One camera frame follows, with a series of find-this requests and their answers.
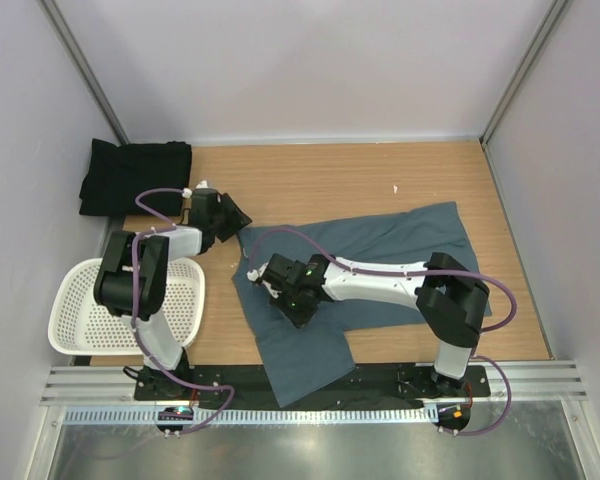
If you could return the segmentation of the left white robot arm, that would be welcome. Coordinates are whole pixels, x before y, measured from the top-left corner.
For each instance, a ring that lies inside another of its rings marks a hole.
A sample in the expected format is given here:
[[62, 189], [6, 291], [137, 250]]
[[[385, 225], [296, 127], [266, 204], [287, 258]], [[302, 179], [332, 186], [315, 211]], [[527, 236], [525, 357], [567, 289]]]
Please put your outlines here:
[[[157, 194], [188, 199], [187, 222], [178, 224], [144, 202]], [[168, 265], [206, 253], [216, 241], [236, 236], [252, 219], [229, 194], [205, 183], [194, 189], [150, 189], [138, 194], [134, 202], [166, 225], [139, 233], [113, 232], [101, 259], [93, 296], [98, 305], [128, 323], [143, 355], [141, 373], [156, 378], [159, 390], [178, 400], [194, 385], [185, 348], [175, 339], [162, 310]]]

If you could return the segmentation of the blue-grey t shirt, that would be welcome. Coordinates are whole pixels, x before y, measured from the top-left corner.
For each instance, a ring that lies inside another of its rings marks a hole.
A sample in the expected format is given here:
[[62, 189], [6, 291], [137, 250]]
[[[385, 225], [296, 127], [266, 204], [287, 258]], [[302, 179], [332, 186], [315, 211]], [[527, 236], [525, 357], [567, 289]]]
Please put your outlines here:
[[238, 239], [233, 282], [280, 406], [353, 370], [350, 330], [425, 324], [438, 341], [434, 381], [462, 383], [490, 308], [455, 203]]

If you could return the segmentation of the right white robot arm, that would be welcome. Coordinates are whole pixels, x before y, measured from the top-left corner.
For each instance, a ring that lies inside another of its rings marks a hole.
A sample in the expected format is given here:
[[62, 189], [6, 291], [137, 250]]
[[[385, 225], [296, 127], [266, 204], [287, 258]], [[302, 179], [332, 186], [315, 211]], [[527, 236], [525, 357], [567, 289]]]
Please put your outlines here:
[[309, 324], [323, 302], [371, 301], [419, 312], [438, 339], [431, 392], [452, 396], [465, 390], [489, 288], [452, 256], [435, 252], [427, 261], [400, 265], [322, 254], [302, 263], [274, 254], [247, 278], [266, 288], [270, 304], [297, 329]]

